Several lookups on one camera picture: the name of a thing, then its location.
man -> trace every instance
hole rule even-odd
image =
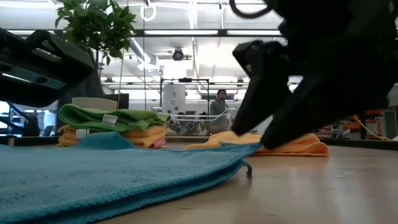
[[[225,103],[225,99],[226,91],[218,90],[217,99],[211,102],[210,105],[210,115],[220,115],[229,108],[229,106]],[[217,118],[215,121],[212,122],[211,129],[213,134],[228,130],[229,127],[227,116],[227,114],[224,114],[223,116]]]

green leaves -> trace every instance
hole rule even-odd
[[[136,15],[129,7],[120,8],[115,0],[61,0],[55,26],[62,19],[68,21],[65,38],[86,50],[102,51],[109,65],[111,57],[123,58],[122,50],[130,47]],[[106,13],[108,7],[113,11]]]

blue towel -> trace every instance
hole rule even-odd
[[[0,146],[0,223],[87,223],[207,189],[258,144],[192,151],[137,149],[118,133],[61,149]]]

wooden floor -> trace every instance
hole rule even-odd
[[[330,147],[330,157],[251,157],[204,192],[102,223],[398,223],[398,152]]]

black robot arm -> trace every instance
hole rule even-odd
[[[337,119],[388,107],[398,81],[396,0],[266,2],[265,11],[284,18],[279,30],[288,44],[257,40],[233,51],[251,78],[234,132],[244,134],[273,115],[261,139],[273,149]],[[292,75],[303,76],[293,93]]]

